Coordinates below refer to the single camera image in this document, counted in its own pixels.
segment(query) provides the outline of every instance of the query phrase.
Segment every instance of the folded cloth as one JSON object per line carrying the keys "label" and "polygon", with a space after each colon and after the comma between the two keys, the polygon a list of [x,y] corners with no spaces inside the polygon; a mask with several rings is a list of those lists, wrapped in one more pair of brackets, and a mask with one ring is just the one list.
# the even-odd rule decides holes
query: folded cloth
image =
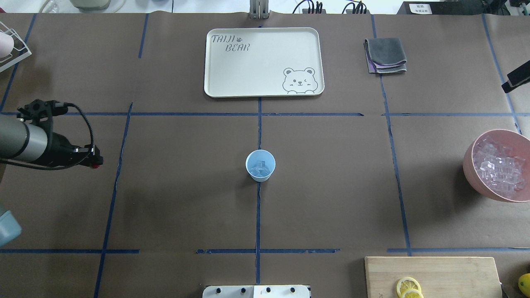
{"label": "folded cloth", "polygon": [[365,39],[364,48],[369,73],[407,71],[407,57],[399,38]]}

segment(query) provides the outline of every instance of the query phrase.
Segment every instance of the bear drawing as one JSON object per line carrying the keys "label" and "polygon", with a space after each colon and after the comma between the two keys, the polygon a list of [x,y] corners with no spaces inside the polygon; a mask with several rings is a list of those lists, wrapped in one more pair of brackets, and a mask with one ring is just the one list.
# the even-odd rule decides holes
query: bear drawing
{"label": "bear drawing", "polygon": [[303,71],[285,68],[284,89],[287,94],[314,94],[319,86],[315,80],[315,70],[308,67]]}

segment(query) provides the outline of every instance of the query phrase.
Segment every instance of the lemon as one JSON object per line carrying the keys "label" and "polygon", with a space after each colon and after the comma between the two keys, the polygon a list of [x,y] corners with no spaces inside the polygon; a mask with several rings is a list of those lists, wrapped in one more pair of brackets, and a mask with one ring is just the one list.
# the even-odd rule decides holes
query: lemon
{"label": "lemon", "polygon": [[517,284],[519,285],[519,290],[521,290],[526,297],[530,297],[530,273],[521,275]]}
{"label": "lemon", "polygon": [[423,298],[423,294],[415,288],[410,288],[403,292],[400,298]]}
{"label": "lemon", "polygon": [[421,294],[420,283],[418,283],[417,280],[415,280],[414,278],[410,276],[401,278],[396,284],[396,292],[399,298],[401,298],[403,293],[405,293],[405,291],[409,289],[417,290]]}

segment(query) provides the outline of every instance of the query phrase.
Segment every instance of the pink bowl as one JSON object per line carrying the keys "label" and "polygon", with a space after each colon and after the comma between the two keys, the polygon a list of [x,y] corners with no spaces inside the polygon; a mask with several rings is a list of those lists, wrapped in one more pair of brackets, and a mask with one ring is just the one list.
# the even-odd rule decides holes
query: pink bowl
{"label": "pink bowl", "polygon": [[[490,136],[495,142],[504,146],[512,147],[513,156],[519,156],[526,160],[523,165],[523,178],[528,185],[523,190],[518,191],[512,199],[501,197],[493,192],[493,190],[489,189],[486,184],[480,180],[480,177],[475,170],[475,166],[473,165],[475,144],[486,136]],[[506,129],[494,129],[483,133],[469,146],[464,155],[464,174],[469,184],[471,184],[476,191],[490,199],[516,203],[530,201],[530,139]]]}

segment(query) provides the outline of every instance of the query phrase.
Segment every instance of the pink cup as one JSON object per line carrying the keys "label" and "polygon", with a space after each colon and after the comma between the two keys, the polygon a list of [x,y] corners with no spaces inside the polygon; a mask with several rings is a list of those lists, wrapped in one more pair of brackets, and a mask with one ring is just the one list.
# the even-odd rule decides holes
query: pink cup
{"label": "pink cup", "polygon": [[[504,146],[513,148],[513,156],[519,156],[526,160],[523,165],[523,178],[528,185],[516,192],[512,199],[507,199],[497,195],[493,190],[489,189],[475,170],[473,165],[473,153],[475,150],[475,144],[484,139],[484,137],[490,136],[495,142],[498,142]],[[469,184],[478,191],[480,194],[497,201],[501,202],[516,202],[523,203],[530,201],[530,139],[506,129],[494,129],[480,135],[476,140],[469,146],[464,155],[464,174]]]}
{"label": "pink cup", "polygon": [[14,45],[15,40],[11,35],[0,32],[0,58],[4,58],[5,56],[11,54]]}

